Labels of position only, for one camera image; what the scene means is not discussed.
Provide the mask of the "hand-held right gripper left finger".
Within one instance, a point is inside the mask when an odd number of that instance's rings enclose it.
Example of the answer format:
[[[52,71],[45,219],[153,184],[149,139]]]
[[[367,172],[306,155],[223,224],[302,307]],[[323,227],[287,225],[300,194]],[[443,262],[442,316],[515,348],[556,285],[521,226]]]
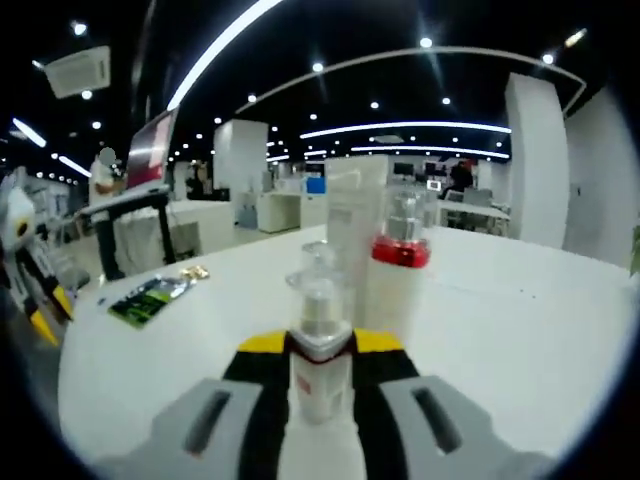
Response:
[[[238,347],[223,376],[205,378],[162,409],[147,440],[100,460],[102,479],[275,479],[289,420],[284,330]]]

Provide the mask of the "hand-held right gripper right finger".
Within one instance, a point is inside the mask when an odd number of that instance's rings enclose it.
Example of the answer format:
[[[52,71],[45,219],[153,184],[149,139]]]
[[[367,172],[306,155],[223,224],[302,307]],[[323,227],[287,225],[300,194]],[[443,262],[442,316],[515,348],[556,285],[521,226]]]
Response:
[[[548,458],[519,451],[488,412],[438,376],[419,374],[392,334],[351,340],[354,417],[370,479],[543,479]]]

